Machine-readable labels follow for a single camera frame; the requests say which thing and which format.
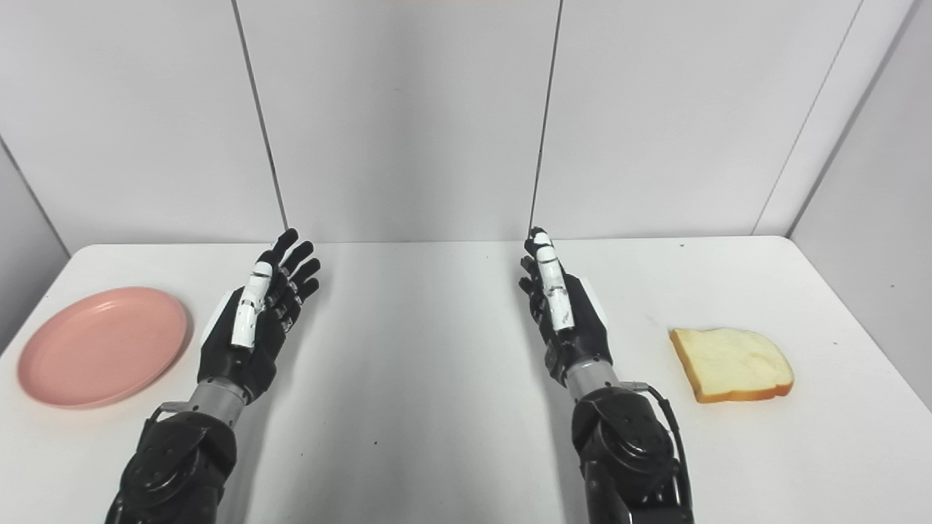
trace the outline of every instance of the white background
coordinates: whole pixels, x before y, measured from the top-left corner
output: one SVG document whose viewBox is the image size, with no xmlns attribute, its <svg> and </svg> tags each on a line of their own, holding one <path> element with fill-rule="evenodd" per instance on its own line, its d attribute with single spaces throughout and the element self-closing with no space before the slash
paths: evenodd
<svg viewBox="0 0 932 524">
<path fill-rule="evenodd" d="M 908 4 L 567 2 L 538 222 L 786 232 Z M 293 224 L 320 241 L 520 238 L 557 6 L 241 0 Z M 281 228 L 230 2 L 0 10 L 0 132 L 70 251 Z"/>
<path fill-rule="evenodd" d="M 69 251 L 281 232 L 229 2 L 0 13 L 0 132 Z"/>
<path fill-rule="evenodd" d="M 921 4 L 793 234 L 932 406 L 932 6 Z"/>
</svg>

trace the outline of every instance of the robotic hand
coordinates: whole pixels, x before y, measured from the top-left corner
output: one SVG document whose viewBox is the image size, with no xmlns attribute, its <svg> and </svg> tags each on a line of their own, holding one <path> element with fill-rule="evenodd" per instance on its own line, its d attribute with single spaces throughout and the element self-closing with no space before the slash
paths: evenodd
<svg viewBox="0 0 932 524">
<path fill-rule="evenodd" d="M 528 272 L 518 285 L 547 344 L 544 363 L 576 407 L 572 442 L 580 456 L 592 524 L 691 523 L 692 496 L 679 427 L 669 401 L 649 384 L 620 382 L 608 335 L 583 284 L 566 273 L 546 231 L 525 241 Z M 654 415 L 650 393 L 674 441 Z"/>
<path fill-rule="evenodd" d="M 317 258 L 288 229 L 255 263 L 245 286 L 221 299 L 200 350 L 198 387 L 187 402 L 166 402 L 143 426 L 119 482 L 107 524 L 210 524 L 236 465 L 233 427 L 275 379 L 275 359 L 320 284 Z M 173 413 L 160 420 L 163 413 Z"/>
</svg>

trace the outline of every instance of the toast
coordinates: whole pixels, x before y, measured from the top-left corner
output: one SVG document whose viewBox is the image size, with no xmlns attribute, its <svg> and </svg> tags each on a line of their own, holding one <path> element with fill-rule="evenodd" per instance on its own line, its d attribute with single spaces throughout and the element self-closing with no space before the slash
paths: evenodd
<svg viewBox="0 0 932 524">
<path fill-rule="evenodd" d="M 677 350 L 696 400 L 764 400 L 793 387 L 787 358 L 767 337 L 731 328 L 674 329 Z"/>
</svg>

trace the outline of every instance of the robot finger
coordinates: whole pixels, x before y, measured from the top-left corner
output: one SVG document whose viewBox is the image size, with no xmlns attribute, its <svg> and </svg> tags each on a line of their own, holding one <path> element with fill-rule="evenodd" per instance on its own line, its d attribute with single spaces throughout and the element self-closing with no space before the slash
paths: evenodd
<svg viewBox="0 0 932 524">
<path fill-rule="evenodd" d="M 310 256 L 311 253 L 314 253 L 314 244 L 310 243 L 310 241 L 301 242 L 297 247 L 295 247 L 295 250 L 292 251 L 290 255 L 288 255 L 288 258 L 286 258 L 285 261 L 281 263 L 281 271 L 285 274 L 285 276 L 291 277 L 292 273 L 295 272 L 295 269 L 297 269 L 301 262 Z"/>
<path fill-rule="evenodd" d="M 518 281 L 518 287 L 521 288 L 521 291 L 524 291 L 531 296 L 534 293 L 534 283 L 530 281 L 528 277 L 521 277 L 521 280 Z"/>
<path fill-rule="evenodd" d="M 529 275 L 533 276 L 535 272 L 538 272 L 537 262 L 530 256 L 525 256 L 521 259 L 521 267 L 528 272 Z"/>
<path fill-rule="evenodd" d="M 279 236 L 279 239 L 275 241 L 275 245 L 272 247 L 276 263 L 280 263 L 285 258 L 285 252 L 295 242 L 297 242 L 297 231 L 294 228 L 289 228 Z"/>
<path fill-rule="evenodd" d="M 546 234 L 547 232 L 544 231 L 543 228 L 533 228 L 533 229 L 528 233 L 528 239 L 525 240 L 525 251 L 527 251 L 527 252 L 528 252 L 528 255 L 531 255 L 532 257 L 536 257 L 536 256 L 537 256 L 537 250 L 540 249 L 540 248 L 544 245 L 544 244 L 536 243 L 536 242 L 534 241 L 534 239 L 535 239 L 535 237 L 537 237 L 538 233 L 544 233 L 544 234 Z"/>
<path fill-rule="evenodd" d="M 305 262 L 303 266 L 298 268 L 295 272 L 295 275 L 291 278 L 293 283 L 298 285 L 304 283 L 318 270 L 321 268 L 321 261 L 317 258 L 311 258 L 309 261 Z"/>
<path fill-rule="evenodd" d="M 309 296 L 313 295 L 314 292 L 320 288 L 321 283 L 317 279 L 310 279 L 297 286 L 297 298 L 300 300 L 300 303 L 303 304 Z"/>
<path fill-rule="evenodd" d="M 284 330 L 285 333 L 288 333 L 289 331 L 291 331 L 291 328 L 295 326 L 295 322 L 297 322 L 297 317 L 300 314 L 301 314 L 301 306 L 295 303 L 288 310 L 285 316 L 281 318 L 281 329 Z"/>
<path fill-rule="evenodd" d="M 281 296 L 286 289 L 288 289 L 288 277 L 284 276 L 279 271 L 272 278 L 272 284 L 268 287 L 268 292 L 266 293 L 266 308 L 272 309 L 281 302 Z"/>
</svg>

